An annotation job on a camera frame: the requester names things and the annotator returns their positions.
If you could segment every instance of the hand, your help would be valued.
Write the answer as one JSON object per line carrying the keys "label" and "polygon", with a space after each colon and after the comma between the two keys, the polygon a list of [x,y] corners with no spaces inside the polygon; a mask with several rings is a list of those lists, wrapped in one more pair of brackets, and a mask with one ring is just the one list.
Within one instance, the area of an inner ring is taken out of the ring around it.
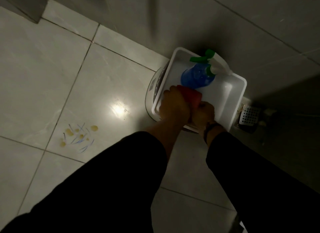
{"label": "hand", "polygon": [[200,102],[198,109],[192,111],[192,121],[200,134],[206,129],[208,123],[214,123],[214,106],[206,101]]}
{"label": "hand", "polygon": [[163,100],[159,112],[161,119],[180,121],[184,126],[190,118],[191,110],[177,87],[171,86],[170,91],[165,90],[163,92]]}

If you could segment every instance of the white plastic basket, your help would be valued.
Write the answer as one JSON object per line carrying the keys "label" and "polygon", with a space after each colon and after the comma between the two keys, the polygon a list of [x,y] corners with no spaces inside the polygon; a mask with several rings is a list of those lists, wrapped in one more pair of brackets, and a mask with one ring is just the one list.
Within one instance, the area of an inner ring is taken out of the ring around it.
{"label": "white plastic basket", "polygon": [[[153,101],[151,108],[153,117],[159,114],[163,91],[169,89],[172,85],[180,85],[182,73],[194,66],[195,63],[189,61],[190,57],[199,57],[199,55],[182,47],[174,50]],[[235,73],[232,75],[218,74],[209,86],[197,90],[202,93],[203,101],[207,101],[214,106],[215,120],[229,131],[246,86],[246,79]],[[193,127],[185,126],[185,128],[197,132]]]}

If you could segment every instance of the white tile floor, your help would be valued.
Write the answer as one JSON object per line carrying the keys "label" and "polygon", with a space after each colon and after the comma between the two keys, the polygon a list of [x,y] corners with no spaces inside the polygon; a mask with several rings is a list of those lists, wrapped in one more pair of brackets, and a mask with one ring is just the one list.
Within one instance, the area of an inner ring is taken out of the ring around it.
{"label": "white tile floor", "polygon": [[[146,89],[168,61],[52,0],[43,18],[0,7],[0,229],[152,124]],[[198,135],[181,132],[152,205],[154,232],[228,231],[236,212],[205,157]]]}

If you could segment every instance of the black sleeve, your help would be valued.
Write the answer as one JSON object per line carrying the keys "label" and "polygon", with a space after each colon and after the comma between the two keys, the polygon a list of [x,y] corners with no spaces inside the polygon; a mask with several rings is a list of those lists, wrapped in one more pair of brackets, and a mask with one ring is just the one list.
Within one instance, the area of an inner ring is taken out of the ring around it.
{"label": "black sleeve", "polygon": [[214,138],[206,162],[249,233],[319,230],[320,195],[231,134]]}
{"label": "black sleeve", "polygon": [[163,145],[147,132],[134,133],[91,159],[2,232],[152,232],[150,207],[166,166]]}

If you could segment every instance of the sponge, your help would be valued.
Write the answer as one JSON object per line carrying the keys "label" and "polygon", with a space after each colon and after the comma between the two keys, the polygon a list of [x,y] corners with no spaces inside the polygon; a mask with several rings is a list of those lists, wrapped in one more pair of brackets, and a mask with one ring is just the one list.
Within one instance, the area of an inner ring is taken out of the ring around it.
{"label": "sponge", "polygon": [[197,109],[202,99],[202,93],[188,87],[177,85],[178,90],[182,94],[184,100],[191,104],[192,109]]}

